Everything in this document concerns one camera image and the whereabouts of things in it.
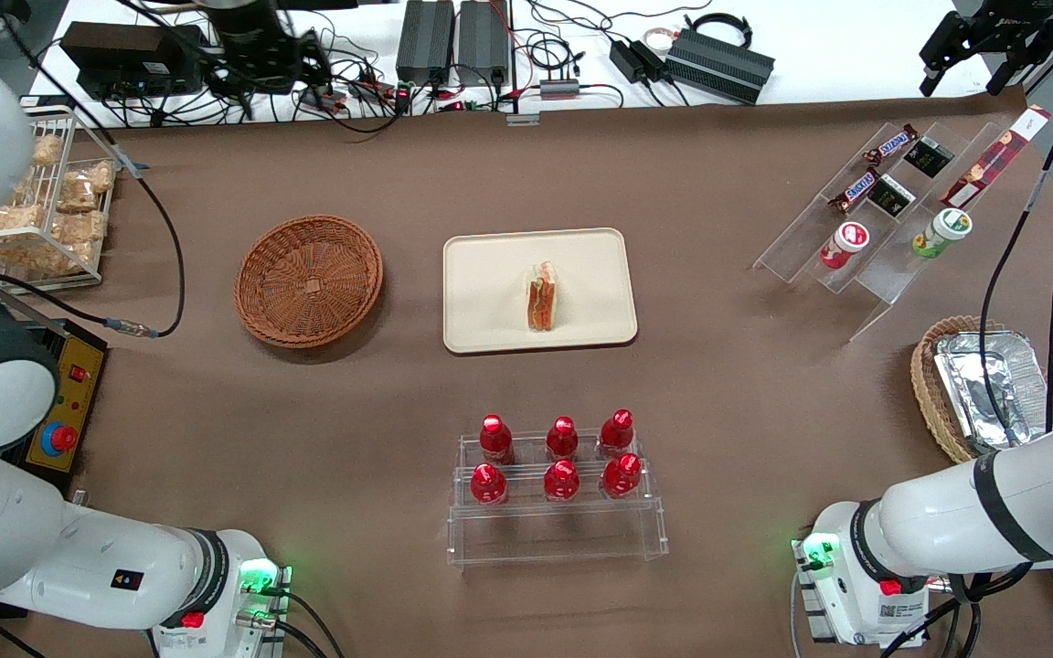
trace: white tray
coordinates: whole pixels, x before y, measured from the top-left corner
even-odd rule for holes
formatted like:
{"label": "white tray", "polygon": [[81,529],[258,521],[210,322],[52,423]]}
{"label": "white tray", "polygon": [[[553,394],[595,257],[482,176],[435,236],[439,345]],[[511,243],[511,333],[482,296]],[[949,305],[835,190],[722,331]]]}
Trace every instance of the white tray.
{"label": "white tray", "polygon": [[[615,228],[459,236],[442,257],[442,334],[453,353],[615,344],[636,335],[628,254]],[[531,332],[526,273],[543,261],[558,278],[555,328]]]}

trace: red bottle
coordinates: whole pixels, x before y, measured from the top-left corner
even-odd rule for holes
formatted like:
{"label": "red bottle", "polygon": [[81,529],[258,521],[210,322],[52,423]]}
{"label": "red bottle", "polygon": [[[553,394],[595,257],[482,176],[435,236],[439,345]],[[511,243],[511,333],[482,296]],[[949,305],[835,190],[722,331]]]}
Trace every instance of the red bottle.
{"label": "red bottle", "polygon": [[596,454],[603,459],[620,457],[628,453],[628,446],[632,445],[633,434],[635,430],[632,428],[632,413],[628,408],[621,408],[600,428],[600,438],[596,441]]}
{"label": "red bottle", "polygon": [[576,458],[579,446],[579,434],[576,434],[576,421],[567,416],[555,419],[555,425],[547,433],[547,458],[551,461]]}
{"label": "red bottle", "polygon": [[551,502],[564,502],[576,497],[579,491],[579,472],[568,459],[560,459],[543,474],[543,492]]}
{"label": "red bottle", "polygon": [[502,504],[510,498],[506,476],[498,466],[479,463],[474,467],[474,476],[469,479],[469,493],[481,504]]}
{"label": "red bottle", "polygon": [[477,440],[481,444],[481,457],[490,463],[510,466],[515,462],[515,442],[510,437],[510,427],[493,413],[481,421]]}
{"label": "red bottle", "polygon": [[600,493],[603,497],[627,496],[639,484],[640,458],[631,453],[609,461],[600,476]]}

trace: clear acrylic stand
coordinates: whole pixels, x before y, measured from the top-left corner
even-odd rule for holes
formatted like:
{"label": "clear acrylic stand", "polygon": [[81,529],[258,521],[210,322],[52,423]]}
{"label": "clear acrylic stand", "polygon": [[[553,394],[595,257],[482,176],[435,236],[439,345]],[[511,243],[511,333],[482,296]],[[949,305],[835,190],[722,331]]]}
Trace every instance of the clear acrylic stand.
{"label": "clear acrylic stand", "polygon": [[450,563],[473,564],[560,562],[590,558],[655,559],[669,554],[664,509],[652,467],[639,439],[632,453],[641,458],[640,486],[622,499],[599,492],[607,460],[596,455],[598,428],[578,430],[576,453],[579,492],[568,502],[543,495],[547,433],[514,438],[515,465],[500,466],[510,486],[509,502],[478,503],[469,479],[483,461],[476,434],[460,437],[450,504]]}
{"label": "clear acrylic stand", "polygon": [[[836,212],[828,205],[828,201],[835,199],[841,192],[847,191],[850,184],[855,183],[856,179],[863,176],[869,166],[862,157],[865,151],[889,141],[899,131],[901,128],[895,124],[882,125],[875,136],[856,152],[851,161],[846,163],[839,174],[819,191],[819,195],[815,196],[811,204],[808,204],[807,208],[787,226],[781,236],[774,240],[753,265],[772,271],[787,283],[794,283],[803,274],[810,275],[835,295],[842,293],[853,280],[859,282],[860,286],[876,296],[880,303],[876,304],[876,308],[849,341],[854,341],[865,330],[889,313],[899,299],[899,295],[910,286],[912,280],[916,279],[916,275],[928,266],[931,259],[919,257],[912,251],[912,239],[925,230],[937,213],[948,207],[940,203],[940,196],[945,195],[953,182],[965,175],[974,162],[977,162],[982,151],[994,144],[994,141],[1006,133],[1006,128],[1000,128],[998,124],[988,123],[972,141],[966,141],[945,125],[933,123],[925,131],[925,136],[954,154],[953,160],[937,176],[931,178],[906,161],[903,154],[907,154],[911,146],[906,146],[901,154],[891,156],[889,161],[875,167],[881,175],[889,175],[916,197],[916,200],[908,204],[896,217],[883,212],[870,199],[861,200],[848,214]],[[977,204],[984,193],[986,192],[982,191],[981,195],[971,201],[966,208],[967,212]],[[872,239],[863,251],[849,260],[848,265],[841,266],[840,270],[831,270],[819,259],[819,251],[845,221],[860,222],[869,230]]]}

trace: aluminum foil container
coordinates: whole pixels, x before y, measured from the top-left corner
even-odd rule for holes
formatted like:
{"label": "aluminum foil container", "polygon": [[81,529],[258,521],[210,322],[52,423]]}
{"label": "aluminum foil container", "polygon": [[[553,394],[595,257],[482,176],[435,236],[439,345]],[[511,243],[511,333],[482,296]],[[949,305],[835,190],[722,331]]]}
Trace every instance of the aluminum foil container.
{"label": "aluminum foil container", "polygon": [[1046,380],[1026,336],[986,334],[986,371],[1005,426],[986,392],[977,332],[941,337],[932,351],[957,424],[977,454],[1028,444],[1046,434]]}

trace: wicker basket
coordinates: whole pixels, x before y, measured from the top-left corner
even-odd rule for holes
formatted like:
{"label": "wicker basket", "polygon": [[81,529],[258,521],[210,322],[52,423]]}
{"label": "wicker basket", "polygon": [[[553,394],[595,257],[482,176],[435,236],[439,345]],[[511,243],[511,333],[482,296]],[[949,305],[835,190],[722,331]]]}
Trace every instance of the wicker basket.
{"label": "wicker basket", "polygon": [[[969,461],[978,455],[973,453],[957,426],[957,416],[954,415],[945,386],[940,383],[937,364],[932,361],[932,345],[941,336],[977,332],[979,322],[980,318],[973,316],[947,317],[933,324],[912,351],[912,392],[916,393],[920,415],[925,416],[925,424],[929,426],[940,450],[946,451],[946,454],[957,463]],[[1005,328],[1006,326],[997,322],[987,322],[987,332],[1000,332]]]}
{"label": "wicker basket", "polygon": [[314,348],[358,325],[380,295],[384,265],[376,242],[339,217],[287,221],[242,259],[234,304],[259,340]]}

